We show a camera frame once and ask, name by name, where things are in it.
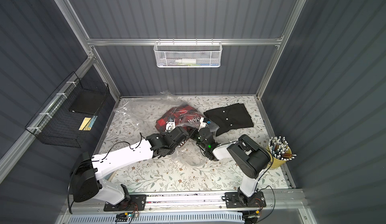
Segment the black shirt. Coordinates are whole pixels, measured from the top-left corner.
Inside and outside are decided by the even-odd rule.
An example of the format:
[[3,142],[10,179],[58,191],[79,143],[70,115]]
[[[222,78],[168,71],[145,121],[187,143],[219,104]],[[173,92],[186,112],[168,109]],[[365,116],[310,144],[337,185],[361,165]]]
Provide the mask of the black shirt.
[[219,126],[216,137],[230,130],[254,127],[252,118],[243,103],[210,109],[205,111],[204,115]]

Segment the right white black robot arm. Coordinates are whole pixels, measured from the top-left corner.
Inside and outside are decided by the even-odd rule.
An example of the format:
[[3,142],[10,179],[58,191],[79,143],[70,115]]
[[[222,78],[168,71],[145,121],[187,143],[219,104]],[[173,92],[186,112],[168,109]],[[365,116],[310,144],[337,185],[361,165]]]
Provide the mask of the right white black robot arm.
[[211,161],[232,158],[243,172],[243,179],[238,188],[238,201],[246,207],[252,204],[257,194],[257,185],[271,161],[266,150],[259,146],[248,135],[244,134],[227,144],[219,144],[209,128],[199,129],[196,145],[202,154]]

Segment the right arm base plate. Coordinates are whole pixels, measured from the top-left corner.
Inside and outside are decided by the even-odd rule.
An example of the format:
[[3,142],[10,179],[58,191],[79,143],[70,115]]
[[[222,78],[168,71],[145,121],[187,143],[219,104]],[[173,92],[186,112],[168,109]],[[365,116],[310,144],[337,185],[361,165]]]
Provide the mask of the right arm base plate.
[[242,192],[226,192],[221,197],[229,209],[235,208],[257,208],[259,210],[266,207],[263,192],[255,192],[251,197],[247,197]]

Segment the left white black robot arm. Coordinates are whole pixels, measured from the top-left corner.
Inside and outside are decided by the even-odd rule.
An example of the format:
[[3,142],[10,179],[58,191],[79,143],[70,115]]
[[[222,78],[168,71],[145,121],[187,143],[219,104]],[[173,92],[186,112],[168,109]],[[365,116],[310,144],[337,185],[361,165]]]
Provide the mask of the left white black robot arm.
[[129,192],[126,186],[107,181],[106,176],[140,161],[170,155],[189,136],[183,127],[176,127],[170,132],[142,137],[136,144],[106,154],[91,156],[84,152],[71,171],[68,195],[72,195],[75,203],[97,199],[117,205],[129,199]]

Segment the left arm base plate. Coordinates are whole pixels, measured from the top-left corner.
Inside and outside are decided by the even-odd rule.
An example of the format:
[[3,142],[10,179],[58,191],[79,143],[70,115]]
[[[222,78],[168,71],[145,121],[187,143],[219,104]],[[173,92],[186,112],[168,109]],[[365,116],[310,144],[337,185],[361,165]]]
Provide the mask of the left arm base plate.
[[146,205],[147,195],[135,194],[130,195],[129,198],[123,199],[116,205],[105,203],[105,212],[132,212],[132,211],[143,211]]

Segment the red plaid shirt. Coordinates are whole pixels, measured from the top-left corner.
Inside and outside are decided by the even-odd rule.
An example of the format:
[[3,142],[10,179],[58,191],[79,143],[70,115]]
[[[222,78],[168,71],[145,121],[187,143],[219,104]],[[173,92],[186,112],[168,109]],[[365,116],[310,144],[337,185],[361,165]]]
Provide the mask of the red plaid shirt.
[[155,122],[155,128],[159,132],[168,132],[173,129],[173,127],[168,127],[167,124],[172,119],[172,123],[176,127],[184,128],[189,134],[198,129],[200,126],[201,118],[205,116],[198,112],[197,109],[190,106],[187,103],[175,106],[167,110],[159,119]]

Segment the clear plastic vacuum bag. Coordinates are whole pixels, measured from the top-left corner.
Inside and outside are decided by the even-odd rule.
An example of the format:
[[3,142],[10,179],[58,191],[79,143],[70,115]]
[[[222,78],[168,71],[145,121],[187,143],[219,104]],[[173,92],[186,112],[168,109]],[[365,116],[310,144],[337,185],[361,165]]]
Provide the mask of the clear plastic vacuum bag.
[[[142,137],[150,136],[152,134],[162,133],[155,128],[156,120],[159,119],[170,108],[179,106],[184,103],[187,103],[187,102],[179,100],[174,96],[165,94],[164,96],[156,97],[154,99],[151,99],[151,98],[133,99],[132,98],[127,103],[125,103],[122,107],[117,108],[115,111],[129,118],[140,130],[140,136],[142,138]],[[214,137],[216,131],[219,129],[219,126],[215,124],[213,121],[211,122],[212,123],[210,124],[209,129],[212,132]],[[194,140],[195,142],[197,142],[199,137],[199,129],[195,129],[195,131],[189,135],[190,135],[189,138],[184,142],[182,142],[179,146],[177,146],[176,149],[183,146],[188,140]]]

